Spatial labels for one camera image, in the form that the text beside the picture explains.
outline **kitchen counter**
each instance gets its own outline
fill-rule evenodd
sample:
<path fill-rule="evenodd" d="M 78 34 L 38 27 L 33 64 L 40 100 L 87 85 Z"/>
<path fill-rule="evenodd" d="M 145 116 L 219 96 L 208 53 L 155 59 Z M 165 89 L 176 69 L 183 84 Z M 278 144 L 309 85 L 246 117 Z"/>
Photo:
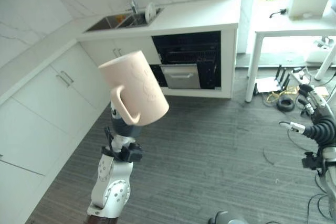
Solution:
<path fill-rule="evenodd" d="M 78 41 L 114 39 L 136 36 L 197 33 L 235 29 L 240 18 L 240 0 L 203 0 L 165 6 L 149 25 L 91 31 L 77 37 Z"/>
<path fill-rule="evenodd" d="M 163 7 L 146 27 L 83 33 L 106 15 L 73 20 L 0 68 L 0 104 L 78 41 L 237 29 L 240 0 L 202 0 Z"/>

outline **cabinet door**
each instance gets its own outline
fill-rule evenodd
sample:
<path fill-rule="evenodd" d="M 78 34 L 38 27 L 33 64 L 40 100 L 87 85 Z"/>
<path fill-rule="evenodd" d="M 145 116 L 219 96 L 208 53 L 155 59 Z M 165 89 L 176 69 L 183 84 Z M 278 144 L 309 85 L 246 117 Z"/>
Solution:
<path fill-rule="evenodd" d="M 9 98 L 0 107 L 0 161 L 46 175 L 70 137 Z"/>
<path fill-rule="evenodd" d="M 4 162 L 0 162 L 0 174 L 0 223 L 17 223 L 43 176 Z"/>
<path fill-rule="evenodd" d="M 115 39 L 114 42 L 118 49 L 121 49 L 122 55 L 141 50 L 149 64 L 161 64 L 159 54 L 151 37 Z"/>
<path fill-rule="evenodd" d="M 57 76 L 58 73 L 49 66 L 15 93 L 13 98 L 51 124 L 75 136 L 95 109 Z"/>
<path fill-rule="evenodd" d="M 76 44 L 66 51 L 51 66 L 76 89 L 92 106 L 107 106 L 110 100 L 110 88 L 104 81 L 97 66 Z"/>
<path fill-rule="evenodd" d="M 112 39 L 82 41 L 80 44 L 97 66 L 118 56 Z"/>

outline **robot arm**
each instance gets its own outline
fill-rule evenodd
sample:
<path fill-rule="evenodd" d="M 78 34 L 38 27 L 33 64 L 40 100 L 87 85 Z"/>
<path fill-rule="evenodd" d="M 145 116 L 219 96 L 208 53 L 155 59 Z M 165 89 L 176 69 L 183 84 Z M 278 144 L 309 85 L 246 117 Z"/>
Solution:
<path fill-rule="evenodd" d="M 299 93 L 306 100 L 299 99 L 313 122 L 304 126 L 295 122 L 280 122 L 281 126 L 315 140 L 319 146 L 317 154 L 306 152 L 302 159 L 304 168 L 318 171 L 329 199 L 329 211 L 336 223 L 336 119 L 325 99 L 306 84 L 300 85 Z"/>
<path fill-rule="evenodd" d="M 135 137 L 139 136 L 142 127 L 127 125 L 112 102 L 111 119 L 116 135 L 113 137 L 108 127 L 104 129 L 108 145 L 102 147 L 98 178 L 87 210 L 87 224 L 117 223 L 130 196 L 133 162 L 142 158 L 142 149 L 135 142 Z"/>

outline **white table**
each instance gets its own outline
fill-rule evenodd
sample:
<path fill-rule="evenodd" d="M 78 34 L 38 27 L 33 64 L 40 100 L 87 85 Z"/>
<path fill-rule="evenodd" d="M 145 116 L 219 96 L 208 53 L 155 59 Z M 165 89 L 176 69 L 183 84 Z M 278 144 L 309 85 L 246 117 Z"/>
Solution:
<path fill-rule="evenodd" d="M 261 47 L 265 37 L 336 35 L 336 13 L 329 8 L 326 9 L 323 17 L 320 19 L 291 20 L 287 15 L 274 15 L 273 18 L 269 18 L 269 13 L 264 13 L 259 15 L 254 23 L 256 24 L 253 28 L 256 37 L 248 68 L 249 79 L 245 97 L 246 102 L 252 100 Z M 320 80 L 323 77 L 335 54 L 336 47 L 333 47 L 316 74 L 315 79 Z"/>

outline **mug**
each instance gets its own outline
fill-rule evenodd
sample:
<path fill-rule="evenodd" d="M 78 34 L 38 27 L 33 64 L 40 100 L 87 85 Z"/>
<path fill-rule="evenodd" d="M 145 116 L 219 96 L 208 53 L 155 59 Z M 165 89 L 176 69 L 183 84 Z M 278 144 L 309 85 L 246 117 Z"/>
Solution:
<path fill-rule="evenodd" d="M 111 87 L 111 101 L 128 125 L 155 122 L 169 105 L 142 51 L 131 52 L 100 65 Z"/>

